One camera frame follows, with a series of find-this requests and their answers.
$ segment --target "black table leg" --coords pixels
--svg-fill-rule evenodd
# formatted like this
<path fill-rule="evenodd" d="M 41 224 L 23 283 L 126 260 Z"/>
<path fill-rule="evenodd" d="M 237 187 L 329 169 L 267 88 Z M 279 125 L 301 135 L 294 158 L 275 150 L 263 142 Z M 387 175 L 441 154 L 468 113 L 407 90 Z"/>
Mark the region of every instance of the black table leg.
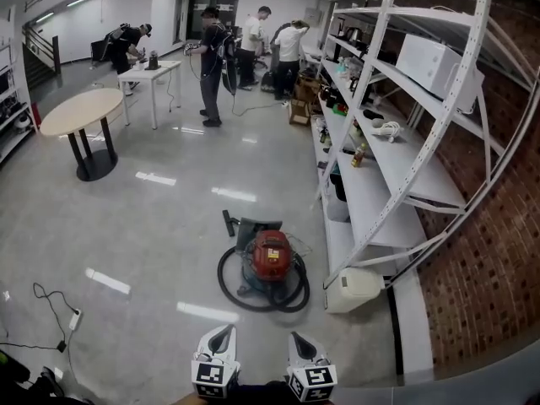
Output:
<path fill-rule="evenodd" d="M 84 151 L 86 152 L 86 156 L 91 158 L 92 157 L 92 150 L 90 150 L 90 146 L 88 144 L 88 139 L 86 138 L 86 131 L 84 129 L 81 129 L 78 131 L 78 133 L 81 136 L 81 141 L 83 142 Z"/>
<path fill-rule="evenodd" d="M 75 138 L 74 133 L 69 133 L 67 135 L 69 138 L 69 143 L 71 144 L 71 148 L 73 150 L 73 154 L 75 155 L 75 159 L 77 160 L 78 168 L 77 168 L 77 175 L 78 178 L 82 181 L 88 181 L 90 178 L 89 172 L 86 169 L 86 165 L 83 160 L 83 156 L 81 156 L 81 151 L 78 149 L 77 139 Z"/>
<path fill-rule="evenodd" d="M 107 123 L 107 117 L 101 119 L 101 128 L 103 129 L 103 137 L 105 138 L 105 144 L 107 146 L 107 150 L 109 150 L 111 161 L 116 163 L 118 158 L 116 156 L 115 148 L 112 145 L 111 132 L 109 132 L 109 124 Z"/>

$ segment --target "white shelving unit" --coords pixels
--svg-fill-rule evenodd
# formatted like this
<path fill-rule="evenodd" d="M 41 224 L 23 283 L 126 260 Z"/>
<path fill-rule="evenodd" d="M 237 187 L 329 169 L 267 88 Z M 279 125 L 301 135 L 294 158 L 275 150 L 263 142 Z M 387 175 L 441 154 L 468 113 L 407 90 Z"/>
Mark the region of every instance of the white shelving unit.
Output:
<path fill-rule="evenodd" d="M 30 107 L 29 95 L 26 86 L 26 78 L 24 75 L 24 63 L 22 58 L 22 44 L 15 41 L 15 6 L 10 9 L 9 21 L 3 24 L 2 36 L 8 39 L 8 42 L 0 46 L 2 53 L 3 68 L 0 70 L 1 77 L 8 77 L 9 88 L 0 94 L 0 105 L 10 97 L 14 97 L 23 106 L 20 110 L 14 112 L 11 116 L 0 121 L 0 163 L 4 162 L 9 154 L 34 130 L 37 129 L 35 124 L 34 113 Z M 32 121 L 32 126 L 25 132 L 20 133 L 14 130 L 14 121 L 21 115 L 26 113 Z"/>
<path fill-rule="evenodd" d="M 336 116 L 321 100 L 332 139 L 332 148 L 328 155 L 322 155 L 322 151 L 317 153 L 320 145 L 317 145 L 318 133 L 316 128 L 313 128 L 317 160 L 328 161 L 326 170 L 319 171 L 320 186 L 317 196 L 322 197 L 323 210 L 326 209 L 325 190 L 329 175 L 337 163 L 347 195 L 351 221 L 350 229 L 348 224 L 340 225 L 342 235 L 347 236 L 347 245 L 339 243 L 338 250 L 335 246 L 338 245 L 340 237 L 330 232 L 332 221 L 327 220 L 325 212 L 330 258 L 330 275 L 324 283 L 325 288 L 343 268 L 377 268 L 389 264 L 393 266 L 391 270 L 395 274 L 387 286 L 393 286 L 405 272 L 418 265 L 441 245 L 468 217 L 488 193 L 515 152 L 540 100 L 537 73 L 532 70 L 508 35 L 489 18 L 489 6 L 490 0 L 477 0 L 474 14 L 467 14 L 442 9 L 399 8 L 393 5 L 393 0 L 382 0 L 379 8 L 334 10 L 334 14 L 341 15 L 341 18 L 353 17 L 375 26 L 375 30 L 365 55 L 346 41 L 329 35 L 319 67 L 319 73 L 322 69 L 326 70 L 349 108 L 346 117 Z M 444 42 L 462 54 L 462 62 L 445 100 L 434 97 L 395 66 L 378 59 L 386 30 L 421 35 L 433 41 Z M 362 70 L 354 93 L 347 88 L 347 79 L 338 74 L 338 65 L 326 60 L 328 43 L 340 45 L 361 59 Z M 457 110 L 456 98 L 462 91 L 463 80 L 476 66 L 477 60 L 526 86 L 531 92 L 531 100 L 521 124 L 512 141 L 504 147 L 489 135 L 481 88 L 478 89 L 478 103 L 482 125 Z M 407 120 L 401 116 L 387 100 L 383 100 L 378 106 L 360 104 L 368 84 L 384 78 L 390 79 L 409 94 L 416 100 L 419 109 L 426 110 L 434 118 L 431 133 L 426 139 L 416 132 L 414 119 Z M 404 128 L 394 143 L 372 133 L 371 120 L 364 115 L 366 110 L 381 114 L 388 121 L 398 122 Z M 354 120 L 362 129 L 365 141 L 375 158 L 364 158 L 359 168 L 352 167 L 352 156 L 343 152 Z M 445 166 L 435 156 L 435 150 L 451 124 L 457 124 L 475 134 L 485 144 L 486 181 L 470 200 L 464 199 Z M 499 155 L 493 169 L 489 158 L 491 149 Z M 451 213 L 454 219 L 442 233 L 426 240 L 416 208 Z M 372 251 L 374 247 L 379 247 L 381 251 Z M 338 257 L 341 257 L 340 262 L 336 261 Z"/>

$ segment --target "power strip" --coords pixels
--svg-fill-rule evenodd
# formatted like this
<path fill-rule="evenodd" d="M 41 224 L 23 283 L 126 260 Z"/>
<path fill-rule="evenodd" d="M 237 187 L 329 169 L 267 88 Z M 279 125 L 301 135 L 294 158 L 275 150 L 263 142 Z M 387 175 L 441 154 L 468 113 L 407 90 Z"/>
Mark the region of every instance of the power strip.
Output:
<path fill-rule="evenodd" d="M 69 322 L 69 329 L 75 331 L 78 326 L 78 321 L 81 318 L 81 315 L 83 312 L 80 309 L 77 309 L 77 313 L 74 313 L 71 317 L 71 321 Z"/>

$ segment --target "red brick wall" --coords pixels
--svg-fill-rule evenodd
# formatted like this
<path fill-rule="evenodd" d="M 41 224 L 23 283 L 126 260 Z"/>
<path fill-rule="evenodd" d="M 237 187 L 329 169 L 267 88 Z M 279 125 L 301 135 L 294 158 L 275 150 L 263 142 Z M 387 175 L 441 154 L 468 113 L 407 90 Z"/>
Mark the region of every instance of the red brick wall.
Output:
<path fill-rule="evenodd" d="M 473 12 L 475 0 L 396 0 L 399 6 L 442 5 Z M 530 0 L 493 0 L 491 16 L 521 48 L 533 67 L 540 64 L 540 14 Z M 390 48 L 399 44 L 388 38 Z M 527 92 L 481 65 L 489 130 L 510 141 L 527 102 Z M 393 96 L 408 115 L 412 100 Z M 418 126 L 429 134 L 427 112 Z M 435 368 L 466 364 L 540 322 L 540 126 L 530 131 L 493 191 L 462 227 L 418 270 L 428 311 Z M 468 200 L 483 181 L 483 142 L 452 124 L 436 151 Z M 428 237 L 450 216 L 419 210 Z"/>

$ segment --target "white appliance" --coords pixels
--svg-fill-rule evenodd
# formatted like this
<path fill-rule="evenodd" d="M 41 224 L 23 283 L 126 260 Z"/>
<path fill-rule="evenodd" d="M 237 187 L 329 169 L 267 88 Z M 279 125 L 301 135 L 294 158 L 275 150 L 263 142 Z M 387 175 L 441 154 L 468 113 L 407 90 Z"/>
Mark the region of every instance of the white appliance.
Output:
<path fill-rule="evenodd" d="M 461 62 L 462 56 L 448 46 L 423 37 L 406 35 L 396 67 L 444 100 L 450 93 Z M 465 79 L 462 92 L 457 98 L 457 108 L 465 114 L 473 112 L 477 88 L 482 85 L 483 78 L 483 74 L 474 68 Z"/>
<path fill-rule="evenodd" d="M 344 268 L 327 289 L 328 313 L 343 314 L 374 299 L 385 287 L 381 275 L 368 268 Z"/>

